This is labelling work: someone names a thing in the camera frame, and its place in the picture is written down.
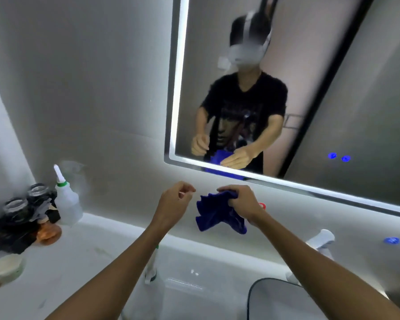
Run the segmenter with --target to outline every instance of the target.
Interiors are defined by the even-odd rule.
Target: blue cloth
[[[229,226],[244,235],[247,232],[244,225],[244,218],[237,214],[233,207],[228,205],[229,199],[236,199],[237,193],[234,191],[224,191],[218,194],[209,193],[208,196],[200,196],[197,201],[197,210],[200,213],[196,217],[197,226],[200,231],[208,230],[220,222],[225,222]]]
[[[234,153],[232,151],[219,149],[219,150],[216,151],[215,155],[210,157],[210,162],[212,164],[215,164],[215,165],[221,165],[221,161],[223,161],[224,159],[226,159],[227,157],[229,157],[229,156],[231,156],[233,154]],[[244,180],[244,176],[241,176],[241,175],[222,172],[222,171],[218,171],[216,169],[211,169],[211,168],[205,168],[204,170],[205,170],[205,172],[209,172],[209,173],[212,173],[212,174],[231,177],[231,178],[235,178],[236,180]]]

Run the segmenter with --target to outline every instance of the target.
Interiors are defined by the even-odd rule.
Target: black hair
[[[245,16],[240,16],[232,22],[229,35],[229,45],[237,45],[243,42]],[[253,15],[250,23],[249,40],[262,45],[271,31],[271,20],[264,14],[257,12]]]

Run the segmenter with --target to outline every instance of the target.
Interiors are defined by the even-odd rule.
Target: person's left hand
[[[193,192],[196,189],[183,181],[168,188],[160,197],[151,225],[169,231],[184,215]]]
[[[234,169],[242,169],[256,157],[253,148],[250,145],[237,148],[234,154],[221,161],[221,166]]]

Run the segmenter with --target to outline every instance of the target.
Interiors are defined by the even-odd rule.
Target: vr headset
[[[249,38],[250,25],[252,23],[252,18],[255,14],[255,11],[250,11],[246,15],[242,43],[232,45],[229,48],[228,59],[233,65],[258,65],[264,58],[264,55],[268,49],[271,39],[272,27],[270,28],[270,33],[268,34],[265,42],[262,45],[251,41],[251,39]]]

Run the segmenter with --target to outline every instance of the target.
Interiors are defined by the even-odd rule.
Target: person
[[[226,190],[238,193],[229,205],[262,231],[329,320],[400,320],[393,302],[274,220],[248,186],[218,189]],[[195,191],[186,182],[166,190],[142,235],[46,320],[117,319],[155,247],[182,218]]]
[[[248,21],[249,36],[246,37]],[[233,22],[229,57],[237,63],[238,72],[216,80],[197,109],[193,155],[210,161],[217,150],[230,151],[233,154],[221,161],[222,166],[263,174],[263,151],[282,132],[288,97],[286,85],[259,66],[270,34],[271,21],[260,13],[250,19],[241,16]],[[213,117],[215,120],[207,135],[205,128]]]

